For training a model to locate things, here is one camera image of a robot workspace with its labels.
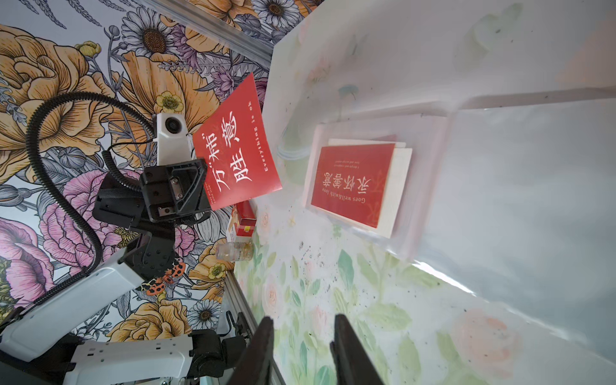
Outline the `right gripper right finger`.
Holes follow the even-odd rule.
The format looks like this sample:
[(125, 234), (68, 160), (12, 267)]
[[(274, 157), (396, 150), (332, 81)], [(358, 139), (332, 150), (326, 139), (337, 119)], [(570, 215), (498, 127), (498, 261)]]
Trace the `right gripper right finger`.
[(384, 385), (351, 323), (344, 314), (335, 316), (330, 352), (339, 385)]

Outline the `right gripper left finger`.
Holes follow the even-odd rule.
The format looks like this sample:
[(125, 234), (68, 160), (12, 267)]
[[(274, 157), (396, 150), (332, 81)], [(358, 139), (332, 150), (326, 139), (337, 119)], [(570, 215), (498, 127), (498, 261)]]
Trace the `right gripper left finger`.
[(264, 317), (227, 385), (269, 385), (274, 363), (274, 321)]

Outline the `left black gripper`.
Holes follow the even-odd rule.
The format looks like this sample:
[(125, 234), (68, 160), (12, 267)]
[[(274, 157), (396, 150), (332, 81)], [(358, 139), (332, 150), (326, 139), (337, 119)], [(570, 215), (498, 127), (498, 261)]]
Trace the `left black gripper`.
[(105, 163), (111, 169), (96, 197), (96, 220), (136, 229), (144, 223), (195, 226), (210, 218), (203, 160), (147, 167), (137, 179), (124, 175), (114, 160)]

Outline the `red card with white characters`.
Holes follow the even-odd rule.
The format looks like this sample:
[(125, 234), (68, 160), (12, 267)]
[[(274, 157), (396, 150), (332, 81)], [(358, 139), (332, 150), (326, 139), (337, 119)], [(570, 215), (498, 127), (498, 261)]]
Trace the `red card with white characters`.
[(211, 210), (282, 189), (253, 75), (192, 136), (196, 157), (207, 165), (204, 187)]

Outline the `red landscape greeting card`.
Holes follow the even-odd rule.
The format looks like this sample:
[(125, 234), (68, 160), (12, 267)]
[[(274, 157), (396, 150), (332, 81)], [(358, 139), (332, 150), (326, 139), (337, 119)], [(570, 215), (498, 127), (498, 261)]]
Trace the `red landscape greeting card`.
[(377, 228), (394, 149), (393, 143), (323, 147), (311, 205)]

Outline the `pink photo album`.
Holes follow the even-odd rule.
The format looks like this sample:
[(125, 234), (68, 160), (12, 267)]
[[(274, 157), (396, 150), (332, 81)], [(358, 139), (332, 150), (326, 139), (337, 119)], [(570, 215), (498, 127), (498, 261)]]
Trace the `pink photo album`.
[(309, 120), (298, 133), (311, 155), (333, 139), (407, 144), (382, 245), (614, 360), (614, 99)]

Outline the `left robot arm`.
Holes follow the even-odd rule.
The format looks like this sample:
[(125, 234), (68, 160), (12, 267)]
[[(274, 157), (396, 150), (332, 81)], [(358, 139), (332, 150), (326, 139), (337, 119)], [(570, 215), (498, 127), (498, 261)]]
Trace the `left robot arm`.
[(188, 311), (171, 301), (130, 314), (107, 343), (74, 335), (78, 325), (105, 315), (109, 304), (143, 284), (164, 291), (165, 276), (181, 266), (176, 227), (210, 214), (206, 172), (202, 160), (149, 167), (138, 179), (110, 172), (92, 215), (137, 232), (137, 238), (83, 278), (62, 282), (57, 294), (40, 298), (30, 310), (17, 309), (2, 325), (2, 353), (30, 374), (43, 372), (63, 384), (219, 378), (235, 367), (246, 347), (241, 327), (231, 323), (226, 335), (212, 327), (189, 330)]

